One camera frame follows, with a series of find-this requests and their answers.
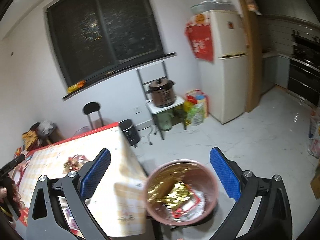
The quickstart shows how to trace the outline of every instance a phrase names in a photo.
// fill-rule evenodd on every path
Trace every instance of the red bag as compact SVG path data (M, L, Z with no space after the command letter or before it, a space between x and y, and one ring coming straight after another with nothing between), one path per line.
M204 14L194 16L187 23L185 35L196 58L213 61L213 44L210 23Z

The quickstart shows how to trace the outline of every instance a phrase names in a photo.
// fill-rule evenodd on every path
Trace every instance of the cardboard box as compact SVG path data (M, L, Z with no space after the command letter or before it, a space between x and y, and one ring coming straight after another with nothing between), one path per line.
M310 182L310 186L312 188L313 194L315 198L320 198L320 161L318 167L316 168L316 174Z

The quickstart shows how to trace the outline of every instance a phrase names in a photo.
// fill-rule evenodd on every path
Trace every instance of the cream refrigerator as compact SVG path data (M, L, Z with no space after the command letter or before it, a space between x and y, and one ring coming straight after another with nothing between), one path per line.
M226 123L240 116L248 91L248 56L241 17L237 12L212 10L213 62L198 60L202 91L209 96L209 112Z

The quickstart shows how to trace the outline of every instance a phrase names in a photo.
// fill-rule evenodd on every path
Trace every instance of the refrigerator door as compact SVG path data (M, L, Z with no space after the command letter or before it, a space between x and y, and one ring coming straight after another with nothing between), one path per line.
M232 11L211 11L212 36L218 43L217 57L231 57L247 53L241 16Z
M222 113L221 123L241 115L245 110L248 91L248 56L221 59L222 67Z

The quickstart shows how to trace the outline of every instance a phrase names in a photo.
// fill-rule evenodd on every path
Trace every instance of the candy wrapper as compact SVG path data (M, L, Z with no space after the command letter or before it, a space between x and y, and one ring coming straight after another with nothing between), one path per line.
M158 202L165 203L167 208L176 210L185 201L193 197L194 193L188 188L182 181L178 181L174 184L171 192L162 199L157 199Z
M69 157L68 160L63 164L63 173L67 174L70 171L79 171L87 161L88 159L84 155L74 155L73 157Z
M197 169L188 164L181 163L167 168L161 173L148 187L148 202L152 205L159 203L160 199L165 198L173 189L178 181L182 181L185 174Z
M186 222L200 217L204 212L205 197L204 193L198 190L190 189L194 196L185 201L176 210L166 206L168 218L174 222Z

